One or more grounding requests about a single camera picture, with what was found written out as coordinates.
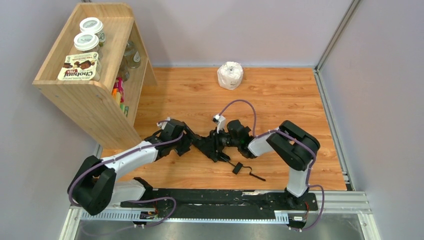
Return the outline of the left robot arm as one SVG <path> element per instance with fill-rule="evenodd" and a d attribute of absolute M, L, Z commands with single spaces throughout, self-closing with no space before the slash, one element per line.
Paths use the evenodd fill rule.
<path fill-rule="evenodd" d="M 160 121 L 158 126 L 158 131 L 128 150 L 104 158 L 88 156 L 67 189 L 71 205 L 95 216 L 111 204 L 140 200 L 146 191 L 141 180 L 118 180 L 171 151 L 182 156 L 200 138 L 184 122 L 173 118 Z"/>

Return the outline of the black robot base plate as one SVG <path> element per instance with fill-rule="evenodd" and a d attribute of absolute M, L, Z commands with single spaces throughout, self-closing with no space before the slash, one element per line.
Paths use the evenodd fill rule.
<path fill-rule="evenodd" d="M 181 219 L 270 220 L 275 211 L 317 211 L 314 193 L 308 193 L 305 201 L 291 207 L 286 203 L 283 191 L 228 190 L 228 189 L 177 189 L 149 190 L 143 200 L 152 203 L 122 202 L 123 208 L 154 208 L 159 217 L 170 214 Z"/>

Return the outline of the black folding umbrella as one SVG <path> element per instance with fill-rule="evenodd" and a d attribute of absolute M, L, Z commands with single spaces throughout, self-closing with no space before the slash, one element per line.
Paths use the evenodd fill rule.
<path fill-rule="evenodd" d="M 248 144 L 254 139 L 249 135 L 250 128 L 237 133 L 235 131 L 226 132 L 224 130 L 212 130 L 209 136 L 201 136 L 193 141 L 193 145 L 213 162 L 225 162 L 233 167 L 232 173 L 237 175 L 242 168 L 249 169 L 249 175 L 265 182 L 266 179 L 253 174 L 252 167 L 241 162 L 236 164 L 231 162 L 231 157 L 224 153 L 226 147 L 237 148 L 238 152 L 246 159 L 254 159 L 256 156 L 248 150 Z"/>

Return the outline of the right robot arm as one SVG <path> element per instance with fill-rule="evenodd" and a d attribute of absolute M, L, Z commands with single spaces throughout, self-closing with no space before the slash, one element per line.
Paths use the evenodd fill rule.
<path fill-rule="evenodd" d="M 312 166 L 321 147 L 319 141 L 289 120 L 262 135 L 253 136 L 252 133 L 239 120 L 232 120 L 226 130 L 210 132 L 211 149 L 206 156 L 214 162 L 229 162 L 230 157 L 223 153 L 225 147 L 237 148 L 247 159 L 275 152 L 289 167 L 288 182 L 284 189 L 286 203 L 292 208 L 302 204 L 310 189 Z"/>

